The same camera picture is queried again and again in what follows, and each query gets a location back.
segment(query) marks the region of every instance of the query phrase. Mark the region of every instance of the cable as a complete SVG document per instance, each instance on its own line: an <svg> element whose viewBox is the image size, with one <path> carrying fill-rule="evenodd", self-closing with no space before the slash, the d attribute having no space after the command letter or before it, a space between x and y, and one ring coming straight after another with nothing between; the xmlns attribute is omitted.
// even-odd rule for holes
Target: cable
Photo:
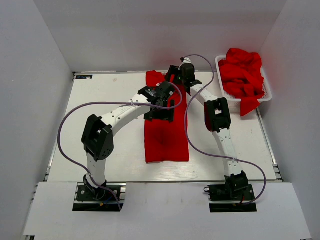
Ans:
<svg viewBox="0 0 320 240"><path fill-rule="evenodd" d="M157 106L157 105L153 105L153 104L148 104L148 103L139 103L139 102L135 102L134 105L135 106L149 106L149 107L153 107L153 108L158 108L158 109L163 109L163 110L169 110L169 109L174 109L174 108L177 108L181 103L182 103L182 100L183 100L183 96L182 96L182 93L180 91L180 89L174 85L173 83L171 82L168 82L170 83L171 85L174 86L174 88L178 91L179 93L179 96L180 96L180 101L177 105L175 106L170 106L170 107L164 107L164 106ZM106 191L109 191L115 198L116 200L116 203L118 204L118 207L119 207L119 210L121 211L121 206L120 206L120 203L119 203L119 200L117 198L117 196L115 195L114 191L112 191L110 188L108 187L104 187L104 186L101 186L99 184L97 184L97 182L93 179L93 177L91 176L91 173L89 171L89 169L82 165L81 163L71 159L69 156L66 155L66 153L63 151L62 147L61 147L61 131L62 131L62 127L64 126L67 118L72 114L74 113L75 111L77 111L78 109L81 109L83 107L86 107L86 106L91 106L91 105L125 105L125 106L131 106L132 103L131 102L113 102L113 101L94 101L94 102L88 102L88 103L84 103L82 105L79 105L77 107L75 107L74 109L72 109L70 112L68 112L65 117L62 119L61 123L60 123L60 126L59 126L59 129L58 129L58 136L57 136L57 145L58 145L58 148L59 148L59 151L60 153L62 154L62 156L64 156L64 158L66 158L67 160L69 160L70 162L72 162L73 164L76 164L80 167L82 167L90 176L90 179L91 181L93 182L94 185L96 185L97 187L101 188L101 189L104 189Z"/></svg>
<svg viewBox="0 0 320 240"><path fill-rule="evenodd" d="M208 64L209 64L210 67L211 67L211 70L212 70L212 79L211 79L211 81L210 81L207 85L205 85L200 91L198 91L198 92L190 99L189 103L188 103L187 106L186 106L186 110L185 110L185 112L184 112L184 120L183 120L183 121L184 121L184 122L183 122L184 132L185 132L186 138L187 138L189 144L191 145L191 147L193 147L197 152L199 152L199 153L201 153L201 154L203 154L203 155L206 155L206 156L209 156L209 157L214 157L214 158L224 158L224 159L231 159L231 160L233 160L234 158L233 158L233 157L230 157L230 156L215 155L215 154L210 154L210 153L206 153L206 152L204 152L204 151L201 151L201 150L198 149L195 145L193 145L193 143L191 142L191 140L190 140L190 138L189 138L188 130L187 130L187 113L188 113L188 109L189 109L189 107L190 107L190 104L191 104L192 101L196 98L196 96L197 96L198 94L200 94L207 86L209 86L209 85L214 81L214 78L215 78L214 68L212 67L212 65L211 65L211 63L210 63L210 61L209 61L208 59L206 59L204 56L199 55L199 54L190 54L190 55L185 56L184 58L188 58L188 57L192 57L192 56L200 57L200 58L202 58L202 59L204 59L204 60L206 60L206 61L208 62ZM259 166L256 165L255 163L252 163L252 162L249 162L249 161L240 160L240 159L238 159L238 158L236 158L235 161L240 162L240 163L244 163L244 164L250 164L250 165L258 168L258 169L261 171L262 175L263 175L263 188L262 188L260 194L259 194L255 199L253 199L253 200L251 200L251 201L249 201L249 202L242 203L242 205L251 204L251 203L255 202L256 200L258 200L258 199L261 197L261 195L264 193L264 191L265 191L265 189L266 189L266 185L267 185L267 177L266 177L266 174L265 174L265 172L261 169L261 167L259 167Z"/></svg>

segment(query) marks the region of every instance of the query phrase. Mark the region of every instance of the gray wall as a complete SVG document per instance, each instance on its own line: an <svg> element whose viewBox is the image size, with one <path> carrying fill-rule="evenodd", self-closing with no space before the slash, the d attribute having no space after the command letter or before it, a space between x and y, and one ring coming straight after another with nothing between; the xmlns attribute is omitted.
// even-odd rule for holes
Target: gray wall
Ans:
<svg viewBox="0 0 320 240"><path fill-rule="evenodd" d="M286 0L34 0L74 72L167 70L259 51ZM198 70L204 61L193 61Z"/></svg>
<svg viewBox="0 0 320 240"><path fill-rule="evenodd" d="M320 239L320 1L288 0L260 53L273 100L263 121L280 172Z"/></svg>
<svg viewBox="0 0 320 240"><path fill-rule="evenodd" d="M72 73L32 0L0 7L0 238L20 239Z"/></svg>

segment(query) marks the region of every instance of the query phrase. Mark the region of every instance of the white basket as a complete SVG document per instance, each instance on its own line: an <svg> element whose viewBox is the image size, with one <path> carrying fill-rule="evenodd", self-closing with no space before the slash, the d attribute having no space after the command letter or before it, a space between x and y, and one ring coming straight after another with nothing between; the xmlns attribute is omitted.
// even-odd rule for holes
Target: white basket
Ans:
<svg viewBox="0 0 320 240"><path fill-rule="evenodd" d="M231 102L233 102L233 105L237 106L237 105L239 105L239 102L241 102L241 99L240 98L235 98L235 96L230 95L229 93L227 93L224 90L224 86L223 86L222 80L221 80L220 69L219 69L219 61L220 60L226 60L226 55L217 56L215 58L215 65L216 65L216 70L217 70L217 73L218 73L219 84L220 84L222 96L227 99L227 101L229 102L229 105L230 105ZM265 74L265 71L264 71L263 67L261 67L260 72L261 72L262 77L264 78L263 85L262 85L262 88L263 88L263 91L264 91L264 96L262 98L258 99L259 103L270 101L272 99L270 86L269 86L268 79L266 77L266 74Z"/></svg>

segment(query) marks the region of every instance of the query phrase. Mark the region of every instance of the red fabric pile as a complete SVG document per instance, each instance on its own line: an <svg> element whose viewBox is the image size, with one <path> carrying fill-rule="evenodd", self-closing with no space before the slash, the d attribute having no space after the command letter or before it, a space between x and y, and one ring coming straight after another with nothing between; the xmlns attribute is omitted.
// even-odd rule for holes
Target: red fabric pile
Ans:
<svg viewBox="0 0 320 240"><path fill-rule="evenodd" d="M240 116L258 107L260 103L257 99L265 95L264 78L260 73L262 60L259 54L231 48L226 54L226 59L220 60L218 64L224 90L241 99Z"/></svg>
<svg viewBox="0 0 320 240"><path fill-rule="evenodd" d="M165 80L161 72L147 71L146 85L154 87ZM182 93L182 103L174 109L172 122L160 119L144 121L144 150L145 161L189 161L189 146L184 129L184 114L187 108L187 96L183 86L178 86ZM178 104L180 96L175 92L168 100Z"/></svg>

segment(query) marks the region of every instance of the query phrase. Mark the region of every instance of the red fabric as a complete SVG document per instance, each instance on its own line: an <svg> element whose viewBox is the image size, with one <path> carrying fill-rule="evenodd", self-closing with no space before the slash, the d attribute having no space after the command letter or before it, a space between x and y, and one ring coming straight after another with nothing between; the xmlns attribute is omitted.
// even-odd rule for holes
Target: red fabric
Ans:
<svg viewBox="0 0 320 240"><path fill-rule="evenodd" d="M265 95L264 78L260 68L262 60L256 52L230 48L225 60L219 61L219 70L224 90L241 99L240 116L244 116L260 105L257 99Z"/></svg>
<svg viewBox="0 0 320 240"><path fill-rule="evenodd" d="M165 80L160 72L147 71L146 85L150 87L156 86ZM183 86L178 86L182 93L182 103L174 109L174 118L172 122L153 119L152 121L144 121L144 149L145 161L161 162L161 161L189 161L188 140L184 130L184 114L187 108L187 96ZM174 93L169 98L169 103L174 100L174 104L178 104L180 96Z"/></svg>

